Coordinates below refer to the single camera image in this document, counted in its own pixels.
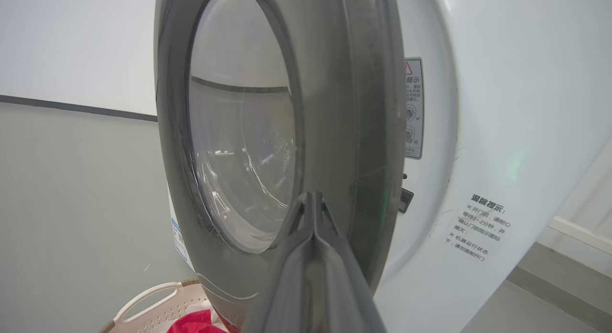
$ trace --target front-loading washing machine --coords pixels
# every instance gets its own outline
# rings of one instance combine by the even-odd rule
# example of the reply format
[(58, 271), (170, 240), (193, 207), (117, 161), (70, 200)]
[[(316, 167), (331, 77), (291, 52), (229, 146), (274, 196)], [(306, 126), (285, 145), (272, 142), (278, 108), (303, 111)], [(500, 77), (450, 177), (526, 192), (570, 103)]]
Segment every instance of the front-loading washing machine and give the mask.
[(157, 0), (168, 185), (237, 331), (321, 192), (390, 332), (458, 332), (612, 135), (610, 0)]

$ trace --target laundry basket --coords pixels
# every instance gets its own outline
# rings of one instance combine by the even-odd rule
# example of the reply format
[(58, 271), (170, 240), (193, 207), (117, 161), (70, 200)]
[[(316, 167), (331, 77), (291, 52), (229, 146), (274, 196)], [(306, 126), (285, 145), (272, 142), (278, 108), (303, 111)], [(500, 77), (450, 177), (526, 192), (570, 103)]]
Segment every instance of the laundry basket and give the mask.
[[(174, 289), (174, 292), (142, 312), (125, 319), (125, 314), (136, 304), (153, 294), (168, 289)], [(197, 279), (160, 284), (142, 292), (128, 302), (114, 319), (101, 329), (100, 333), (150, 333), (153, 328), (164, 322), (181, 318), (186, 314), (186, 308), (189, 305), (203, 300), (206, 300), (206, 294)]]

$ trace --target warning label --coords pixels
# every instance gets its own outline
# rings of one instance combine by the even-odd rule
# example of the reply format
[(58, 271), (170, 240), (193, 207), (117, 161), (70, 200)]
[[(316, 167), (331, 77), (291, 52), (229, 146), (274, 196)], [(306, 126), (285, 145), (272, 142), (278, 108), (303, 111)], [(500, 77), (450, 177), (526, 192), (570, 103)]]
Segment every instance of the warning label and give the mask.
[(406, 73), (406, 149), (404, 155), (420, 159), (423, 146), (423, 68), (420, 58), (404, 59)]
[(499, 241), (512, 232), (505, 207), (478, 194), (455, 213), (444, 236), (448, 248), (465, 253), (467, 258), (486, 261)]

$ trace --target baseboard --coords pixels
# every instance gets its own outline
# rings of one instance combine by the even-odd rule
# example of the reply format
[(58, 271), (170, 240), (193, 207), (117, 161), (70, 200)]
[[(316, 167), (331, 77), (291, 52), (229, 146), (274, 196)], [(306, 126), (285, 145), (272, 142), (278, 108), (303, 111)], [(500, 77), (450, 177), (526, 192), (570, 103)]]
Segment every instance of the baseboard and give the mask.
[(147, 120), (150, 122), (157, 122), (157, 116), (145, 115), (144, 113), (120, 111), (118, 109), (91, 107), (91, 106), (85, 106), (85, 105), (66, 104), (65, 102), (55, 102), (55, 101), (38, 100), (38, 99), (22, 98), (22, 97), (12, 97), (12, 96), (0, 96), (0, 102), (6, 102), (7, 104), (33, 106), (33, 107), (65, 109), (66, 111), (93, 113), (94, 115), (121, 117), (121, 118), (128, 118), (128, 119), (139, 119), (139, 120)]
[(612, 279), (541, 244), (508, 281), (601, 332), (612, 332)]

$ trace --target white wall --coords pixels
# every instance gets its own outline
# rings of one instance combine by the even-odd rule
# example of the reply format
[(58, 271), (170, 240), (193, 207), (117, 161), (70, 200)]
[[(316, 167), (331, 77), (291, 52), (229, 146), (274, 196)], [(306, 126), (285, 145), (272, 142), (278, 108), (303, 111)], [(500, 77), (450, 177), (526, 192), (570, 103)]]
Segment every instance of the white wall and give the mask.
[[(612, 239), (612, 141), (603, 149), (557, 216)], [(540, 244), (612, 277), (612, 255), (546, 228)]]
[(157, 115), (155, 0), (0, 0), (0, 95)]

